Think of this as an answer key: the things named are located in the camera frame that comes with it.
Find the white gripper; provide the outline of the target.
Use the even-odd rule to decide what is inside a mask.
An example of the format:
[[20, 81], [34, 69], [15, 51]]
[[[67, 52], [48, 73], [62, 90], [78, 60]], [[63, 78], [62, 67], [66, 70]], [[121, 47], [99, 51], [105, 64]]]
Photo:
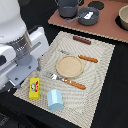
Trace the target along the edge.
[[48, 48], [43, 27], [8, 44], [0, 44], [0, 92], [19, 88], [35, 69], [40, 71], [39, 58]]

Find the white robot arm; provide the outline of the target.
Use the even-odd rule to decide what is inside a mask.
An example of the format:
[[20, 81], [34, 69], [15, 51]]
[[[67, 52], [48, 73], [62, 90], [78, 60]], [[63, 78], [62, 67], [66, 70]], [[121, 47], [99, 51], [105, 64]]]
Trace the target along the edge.
[[0, 0], [0, 93], [18, 88], [40, 69], [39, 58], [48, 48], [43, 27], [28, 33], [18, 0]]

